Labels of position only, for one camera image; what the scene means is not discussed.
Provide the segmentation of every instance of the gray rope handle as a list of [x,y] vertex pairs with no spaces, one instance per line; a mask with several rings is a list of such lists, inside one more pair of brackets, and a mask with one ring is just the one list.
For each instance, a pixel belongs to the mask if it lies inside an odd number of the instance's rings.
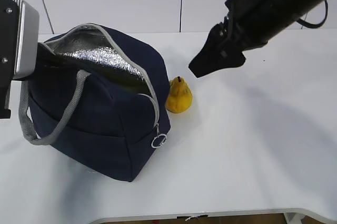
[[59,136],[59,134],[63,131],[63,129],[66,127],[68,124],[69,119],[73,115],[78,102],[82,96],[83,92],[83,87],[85,80],[87,77],[90,75],[90,73],[80,70],[77,73],[77,83],[76,83],[76,89],[74,92],[74,95],[68,104],[67,108],[64,110],[64,113],[62,115],[61,120],[57,124],[56,128],[54,131],[43,138],[39,138],[36,134],[33,122],[27,115],[28,111],[28,82],[24,81],[21,83],[21,94],[20,94],[20,104],[19,104],[19,120],[20,120],[20,125],[22,129],[22,133],[24,138],[29,141],[33,145],[50,145],[53,142],[55,142]]

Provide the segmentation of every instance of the navy blue bag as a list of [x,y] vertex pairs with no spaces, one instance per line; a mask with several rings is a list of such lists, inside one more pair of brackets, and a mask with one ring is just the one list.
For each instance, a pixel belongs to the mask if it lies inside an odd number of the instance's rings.
[[169,91],[155,49],[84,24],[39,44],[35,73],[22,83],[19,119],[30,143],[51,144],[97,172],[132,181],[166,141]]

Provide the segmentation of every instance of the white table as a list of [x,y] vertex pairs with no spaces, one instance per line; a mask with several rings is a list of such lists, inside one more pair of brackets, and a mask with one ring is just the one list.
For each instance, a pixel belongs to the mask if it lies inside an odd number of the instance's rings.
[[92,173],[0,121],[0,222],[101,223],[297,212],[337,223],[337,30],[287,30],[240,69],[196,79],[206,33],[135,34],[194,94],[132,183]]

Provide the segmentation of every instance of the black cable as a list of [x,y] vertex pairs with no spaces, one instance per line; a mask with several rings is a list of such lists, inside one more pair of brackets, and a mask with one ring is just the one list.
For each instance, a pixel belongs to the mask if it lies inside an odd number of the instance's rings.
[[322,22],[320,22],[319,24],[311,24],[311,23],[308,23],[307,21],[299,19],[297,20],[297,23],[299,23],[300,25],[303,25],[306,28],[310,28],[310,29],[317,29],[317,28],[322,27],[325,21],[328,19],[328,11],[329,11],[328,1],[325,0],[324,3],[325,3],[325,17]]

